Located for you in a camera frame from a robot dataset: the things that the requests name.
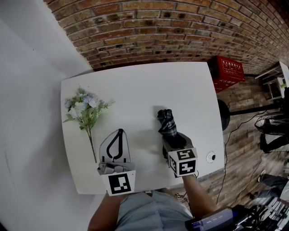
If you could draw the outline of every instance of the person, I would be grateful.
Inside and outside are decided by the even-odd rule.
[[[192,215],[201,217],[217,210],[215,202],[194,175],[183,176]],[[88,231],[183,231],[190,212],[167,189],[152,195],[106,194],[90,220]]]
[[[282,201],[289,202],[289,180],[281,176],[273,176],[266,174],[265,170],[262,171],[258,178],[260,183],[263,183],[271,189],[249,193],[250,199],[276,197]]]
[[[282,135],[270,143],[266,142],[265,134],[261,134],[260,136],[260,149],[265,153],[268,153],[287,144],[289,144],[287,135]]]

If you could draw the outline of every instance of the cloth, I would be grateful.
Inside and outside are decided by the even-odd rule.
[[[177,133],[177,126],[173,119],[172,110],[159,110],[158,120],[161,123],[161,128],[158,130],[163,138],[172,148],[184,148],[186,145],[186,140]]]
[[[283,199],[286,201],[289,201],[289,184],[288,179],[281,177],[281,176],[273,176],[269,174],[264,174],[260,178],[260,182],[272,187],[269,190],[263,190],[258,193],[256,193],[256,196],[258,198],[267,198],[269,196],[277,197],[277,198],[286,198]]]
[[[276,138],[275,140],[273,140],[270,143],[266,143],[266,140],[264,140],[262,142],[261,148],[264,152],[269,152],[269,151],[275,150],[275,149],[280,148],[280,147],[287,145],[287,144],[289,144],[288,136],[283,135],[283,136]]]
[[[177,135],[177,126],[173,119],[172,110],[159,110],[158,111],[158,120],[161,123],[161,128],[158,130],[163,136],[172,136],[176,137]]]
[[[121,203],[116,231],[184,231],[191,219],[187,208],[168,194],[137,193]]]

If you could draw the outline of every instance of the white table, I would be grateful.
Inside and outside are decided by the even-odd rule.
[[[188,136],[198,153],[199,177],[224,167],[221,119],[207,63],[174,62],[128,66],[85,74],[62,81],[61,117],[66,119],[66,98],[78,87],[93,92],[114,105],[105,110],[93,128],[94,149],[113,131],[127,134],[131,161],[135,163],[135,191],[146,191],[182,183],[168,168],[162,154],[162,136],[157,112],[172,109],[177,130]],[[94,162],[89,138],[79,125],[62,123],[66,154],[80,194],[105,194],[98,163]],[[214,151],[213,163],[206,155]]]

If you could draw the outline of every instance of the electronic device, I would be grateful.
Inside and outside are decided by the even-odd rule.
[[[185,223],[189,231],[238,231],[244,229],[244,222],[250,210],[237,205],[234,208],[224,207],[201,218],[194,218]]]

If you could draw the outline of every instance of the white cube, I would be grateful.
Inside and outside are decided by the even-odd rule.
[[[108,195],[117,196],[135,191],[135,170],[101,175]]]
[[[168,152],[169,166],[176,176],[186,176],[197,171],[197,152],[196,148]]]

